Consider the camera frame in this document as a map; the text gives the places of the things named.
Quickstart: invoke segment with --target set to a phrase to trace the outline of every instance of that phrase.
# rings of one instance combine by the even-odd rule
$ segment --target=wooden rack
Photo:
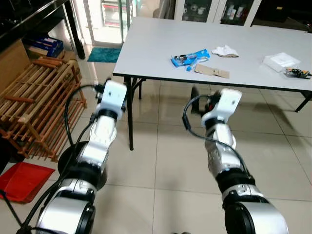
[[[49,157],[57,161],[67,136],[63,123],[65,103],[80,86],[75,60],[58,67],[31,64],[0,94],[0,134],[26,158]],[[82,92],[69,106],[69,126],[74,127],[86,99]]]

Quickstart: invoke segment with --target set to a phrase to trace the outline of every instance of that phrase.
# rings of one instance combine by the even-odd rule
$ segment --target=white cabinet
[[[261,0],[176,0],[175,20],[251,26]]]

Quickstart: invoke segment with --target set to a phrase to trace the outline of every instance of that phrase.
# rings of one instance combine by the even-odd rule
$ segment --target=teal doormat
[[[121,49],[94,47],[88,62],[117,62]]]

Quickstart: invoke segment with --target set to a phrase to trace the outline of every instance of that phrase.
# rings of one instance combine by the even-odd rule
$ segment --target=white folding table
[[[225,44],[235,49],[239,57],[211,54],[217,46]],[[229,71],[230,78],[187,72],[186,67],[175,68],[170,61],[171,56],[204,48],[211,57],[201,64]],[[124,77],[127,85],[130,149],[133,150],[133,92],[140,87],[141,98],[141,84],[145,79],[301,92],[306,99],[298,107],[299,111],[312,98],[312,80],[288,78],[262,64],[265,56],[280,52],[300,60],[297,68],[312,70],[312,35],[304,31],[134,18],[113,71],[114,76]]]

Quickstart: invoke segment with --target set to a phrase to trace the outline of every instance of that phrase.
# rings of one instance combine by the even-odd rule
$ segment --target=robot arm
[[[126,91],[125,85],[111,80],[105,83],[96,108],[97,121],[90,130],[90,140],[81,147],[67,176],[42,208],[37,227],[58,234],[91,233],[96,212],[93,202],[97,191],[106,182],[108,151],[117,134],[115,124],[122,116]]]
[[[194,98],[199,97],[198,91],[192,90],[192,113],[201,115],[201,125],[206,128],[208,168],[222,193],[227,233],[288,234],[284,217],[256,187],[255,179],[235,151],[236,139],[227,121],[241,95],[239,91],[223,89],[211,96],[205,110],[200,111],[199,98]],[[191,131],[187,117],[183,121]]]

